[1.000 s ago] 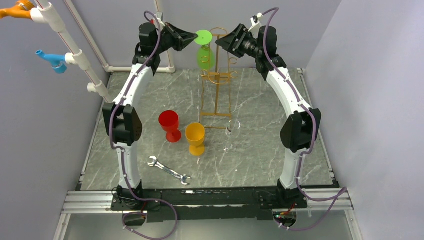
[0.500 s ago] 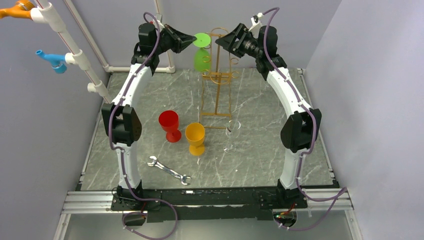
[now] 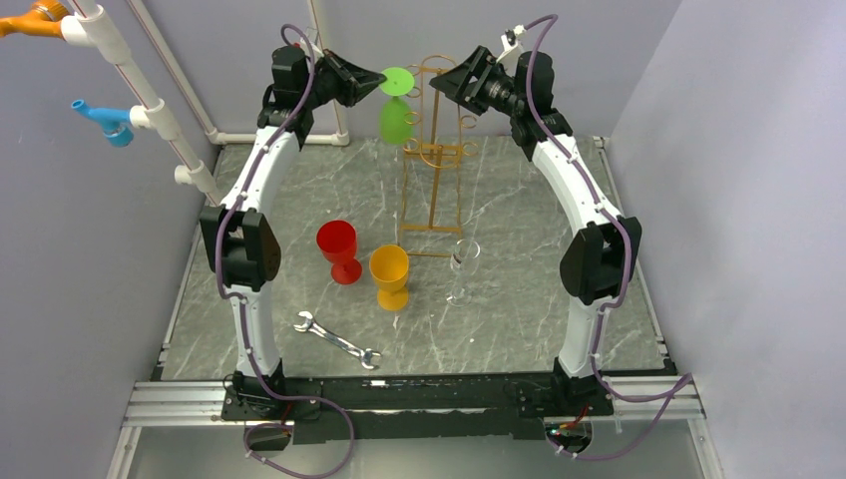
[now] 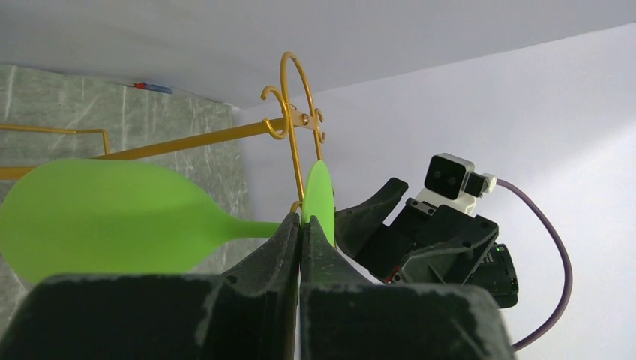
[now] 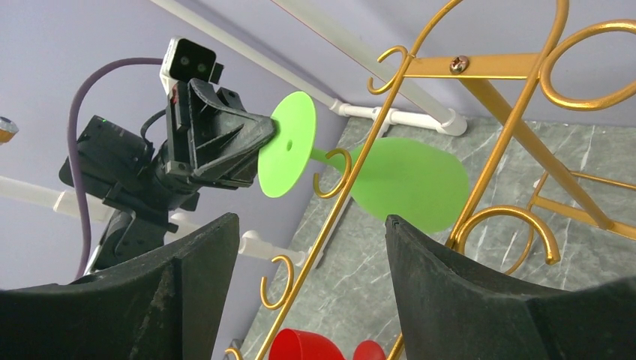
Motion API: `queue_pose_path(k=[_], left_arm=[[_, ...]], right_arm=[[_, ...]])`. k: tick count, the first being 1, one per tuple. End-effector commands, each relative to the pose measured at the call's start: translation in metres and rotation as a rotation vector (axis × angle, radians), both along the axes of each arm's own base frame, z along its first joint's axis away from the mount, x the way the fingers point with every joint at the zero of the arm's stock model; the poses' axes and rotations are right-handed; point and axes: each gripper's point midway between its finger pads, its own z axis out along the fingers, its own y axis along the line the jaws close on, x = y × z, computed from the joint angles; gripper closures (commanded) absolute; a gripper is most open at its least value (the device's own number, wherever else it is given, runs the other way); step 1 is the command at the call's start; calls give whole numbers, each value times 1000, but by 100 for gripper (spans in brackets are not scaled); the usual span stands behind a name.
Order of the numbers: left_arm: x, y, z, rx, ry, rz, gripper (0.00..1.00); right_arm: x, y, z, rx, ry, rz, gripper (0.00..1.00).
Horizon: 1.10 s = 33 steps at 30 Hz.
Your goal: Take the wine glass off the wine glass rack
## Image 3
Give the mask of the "clear wine glass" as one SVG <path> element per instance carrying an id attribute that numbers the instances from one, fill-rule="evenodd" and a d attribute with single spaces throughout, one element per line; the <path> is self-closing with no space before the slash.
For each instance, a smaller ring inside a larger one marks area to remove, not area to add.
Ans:
<path id="1" fill-rule="evenodd" d="M 450 267 L 455 279 L 447 288 L 447 302 L 455 307 L 470 303 L 468 281 L 477 271 L 481 256 L 480 245 L 473 239 L 460 239 L 456 242 L 451 255 Z"/>

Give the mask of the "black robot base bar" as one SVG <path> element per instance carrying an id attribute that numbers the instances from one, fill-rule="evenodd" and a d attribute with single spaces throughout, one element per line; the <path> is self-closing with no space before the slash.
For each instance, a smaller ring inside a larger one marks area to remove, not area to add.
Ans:
<path id="1" fill-rule="evenodd" d="M 510 436 L 540 439 L 545 422 L 607 418 L 594 390 L 573 396 L 561 375 L 518 373 L 287 377 L 271 397 L 252 378 L 226 383 L 224 421 L 292 424 L 295 444 L 328 440 Z"/>

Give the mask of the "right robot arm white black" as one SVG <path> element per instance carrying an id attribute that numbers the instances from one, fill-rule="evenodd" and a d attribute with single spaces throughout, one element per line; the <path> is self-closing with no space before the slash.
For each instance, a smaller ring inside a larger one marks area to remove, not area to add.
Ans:
<path id="1" fill-rule="evenodd" d="M 642 228 L 614 206 L 590 173 L 571 126 L 554 106 L 554 82 L 553 60 L 545 53 L 521 54 L 508 72 L 478 47 L 429 85 L 472 114 L 493 109 L 506 115 L 514 143 L 552 188 L 569 222 L 573 237 L 559 266 L 569 316 L 555 363 L 564 378 L 549 391 L 556 410 L 573 414 L 588 401 L 582 380 L 600 368 L 603 321 L 628 291 Z"/>

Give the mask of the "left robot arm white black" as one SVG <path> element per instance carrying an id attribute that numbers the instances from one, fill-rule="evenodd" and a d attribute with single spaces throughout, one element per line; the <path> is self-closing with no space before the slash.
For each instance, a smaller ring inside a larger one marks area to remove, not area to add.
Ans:
<path id="1" fill-rule="evenodd" d="M 263 419 L 286 405 L 281 354 L 273 339 L 272 282 L 281 249 L 268 215 L 288 167 L 313 126 L 315 109 L 331 102 L 351 108 L 386 76 L 325 50 L 283 46 L 271 55 L 256 137 L 237 180 L 217 207 L 205 207 L 200 227 L 216 289 L 232 310 L 237 363 L 231 389 Z"/>

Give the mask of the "red plastic wine glass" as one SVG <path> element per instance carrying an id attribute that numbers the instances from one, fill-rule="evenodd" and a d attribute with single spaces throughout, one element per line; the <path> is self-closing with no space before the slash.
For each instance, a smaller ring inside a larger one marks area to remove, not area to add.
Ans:
<path id="1" fill-rule="evenodd" d="M 362 275 L 362 265 L 356 258 L 357 233 L 352 224 L 335 220 L 318 230 L 316 243 L 324 258 L 331 263 L 332 279 L 342 285 L 357 282 Z"/>

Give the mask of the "orange plastic wine glass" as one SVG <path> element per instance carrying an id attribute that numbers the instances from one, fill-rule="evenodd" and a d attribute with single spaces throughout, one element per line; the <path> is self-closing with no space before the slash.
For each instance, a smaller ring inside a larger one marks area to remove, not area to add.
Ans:
<path id="1" fill-rule="evenodd" d="M 382 245 L 373 252 L 369 271 L 377 288 L 378 305 L 393 312 L 403 309 L 409 299 L 407 252 L 397 244 Z"/>

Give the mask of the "green plastic wine glass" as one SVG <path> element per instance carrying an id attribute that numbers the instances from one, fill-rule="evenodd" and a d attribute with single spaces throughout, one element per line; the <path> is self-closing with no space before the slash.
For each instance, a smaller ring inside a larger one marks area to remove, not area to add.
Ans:
<path id="1" fill-rule="evenodd" d="M 412 134 L 413 126 L 406 122 L 411 111 L 405 98 L 415 87 L 414 76 L 405 68 L 388 67 L 382 71 L 385 80 L 380 91 L 388 97 L 379 116 L 379 131 L 385 143 L 403 144 Z"/>

